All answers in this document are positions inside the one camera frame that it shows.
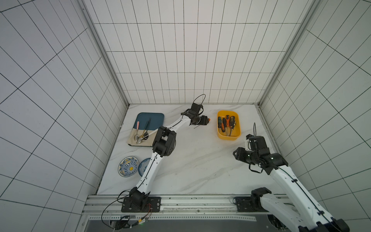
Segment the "green black screwdriver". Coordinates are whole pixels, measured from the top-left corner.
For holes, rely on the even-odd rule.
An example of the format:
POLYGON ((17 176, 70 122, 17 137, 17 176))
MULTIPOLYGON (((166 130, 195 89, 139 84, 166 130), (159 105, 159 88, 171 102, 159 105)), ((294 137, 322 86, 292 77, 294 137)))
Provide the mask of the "green black screwdriver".
POLYGON ((218 129, 222 129, 222 118, 218 117, 218 129))

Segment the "small orange black screwdriver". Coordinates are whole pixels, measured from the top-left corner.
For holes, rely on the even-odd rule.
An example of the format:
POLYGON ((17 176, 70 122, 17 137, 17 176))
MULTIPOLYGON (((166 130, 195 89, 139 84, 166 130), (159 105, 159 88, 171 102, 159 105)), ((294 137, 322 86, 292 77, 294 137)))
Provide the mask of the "small orange black screwdriver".
POLYGON ((203 119, 203 125, 207 125, 209 122, 210 122, 210 119, 207 116, 205 116, 203 119))

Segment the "large orange black screwdriver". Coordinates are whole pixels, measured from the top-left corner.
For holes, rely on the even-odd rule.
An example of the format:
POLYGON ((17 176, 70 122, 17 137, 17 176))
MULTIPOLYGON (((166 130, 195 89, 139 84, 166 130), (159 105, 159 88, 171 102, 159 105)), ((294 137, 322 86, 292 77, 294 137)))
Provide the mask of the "large orange black screwdriver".
POLYGON ((226 128, 230 128, 230 116, 226 115, 226 128))

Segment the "long brown black screwdriver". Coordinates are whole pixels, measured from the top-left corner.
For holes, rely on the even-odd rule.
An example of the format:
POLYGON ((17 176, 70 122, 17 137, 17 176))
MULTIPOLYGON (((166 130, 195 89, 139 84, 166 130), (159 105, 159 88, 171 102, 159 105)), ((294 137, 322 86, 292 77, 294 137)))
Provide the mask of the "long brown black screwdriver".
POLYGON ((235 116, 231 116, 230 117, 230 132, 229 132, 229 136, 231 136, 232 131, 234 130, 235 125, 236 125, 235 116))

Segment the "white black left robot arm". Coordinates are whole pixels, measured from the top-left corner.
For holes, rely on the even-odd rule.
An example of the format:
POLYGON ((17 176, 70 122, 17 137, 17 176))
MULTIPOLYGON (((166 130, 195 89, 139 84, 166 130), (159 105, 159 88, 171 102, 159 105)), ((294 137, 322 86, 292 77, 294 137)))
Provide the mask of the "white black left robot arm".
POLYGON ((176 131, 183 126, 207 125, 210 119, 203 116, 203 105, 192 103, 191 108, 181 113, 181 116, 169 126, 158 128, 152 145, 152 156, 150 162, 138 184, 129 192, 126 202, 123 204, 130 208, 145 210, 148 198, 164 157, 168 157, 175 150, 176 131))

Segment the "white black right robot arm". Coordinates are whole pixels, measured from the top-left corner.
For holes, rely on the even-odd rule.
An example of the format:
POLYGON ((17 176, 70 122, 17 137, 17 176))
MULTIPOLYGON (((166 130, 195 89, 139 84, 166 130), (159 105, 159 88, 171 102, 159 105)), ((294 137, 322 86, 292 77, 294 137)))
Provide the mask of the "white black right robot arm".
POLYGON ((281 202, 266 187, 252 190, 244 200, 236 199, 238 211, 268 212, 292 232, 348 232, 349 226, 343 219, 336 219, 309 193, 294 175, 288 162, 269 149, 246 150, 237 148, 233 152, 236 160, 257 165, 269 175, 284 191, 294 209, 281 202))

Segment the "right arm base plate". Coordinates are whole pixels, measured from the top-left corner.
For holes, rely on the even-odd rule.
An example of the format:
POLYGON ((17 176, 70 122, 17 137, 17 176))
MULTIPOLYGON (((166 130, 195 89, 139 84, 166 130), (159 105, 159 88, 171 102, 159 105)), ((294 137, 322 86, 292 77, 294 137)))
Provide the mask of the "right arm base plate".
POLYGON ((266 212, 261 206, 260 198, 255 196, 234 197, 233 203, 237 206, 238 212, 266 212))

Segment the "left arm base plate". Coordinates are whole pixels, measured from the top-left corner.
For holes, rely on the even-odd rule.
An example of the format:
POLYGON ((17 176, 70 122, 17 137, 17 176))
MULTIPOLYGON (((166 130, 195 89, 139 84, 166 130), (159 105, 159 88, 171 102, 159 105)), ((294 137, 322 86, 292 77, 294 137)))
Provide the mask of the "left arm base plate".
POLYGON ((123 200, 121 212, 122 213, 144 213, 160 211, 161 197, 148 197, 142 200, 132 200, 126 197, 123 200))

